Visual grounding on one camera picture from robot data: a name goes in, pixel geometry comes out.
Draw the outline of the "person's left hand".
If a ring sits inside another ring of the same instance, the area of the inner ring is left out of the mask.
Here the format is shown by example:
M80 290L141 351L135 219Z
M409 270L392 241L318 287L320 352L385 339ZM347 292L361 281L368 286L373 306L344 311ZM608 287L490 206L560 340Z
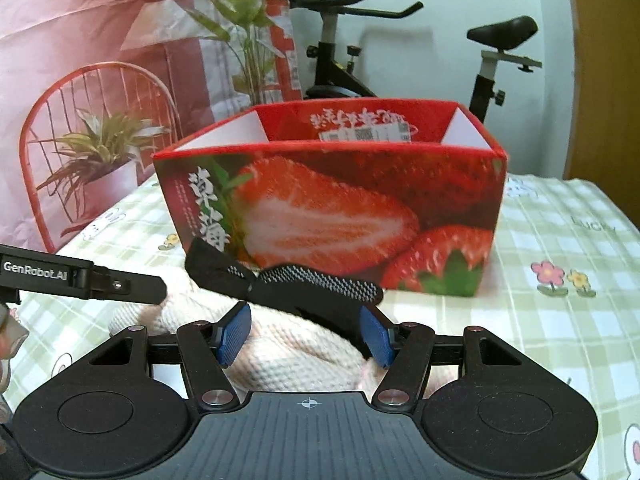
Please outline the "person's left hand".
M0 393L6 392L11 381L11 360L22 348L29 336L29 330L14 318L12 310L5 302L1 303L0 359L1 380Z

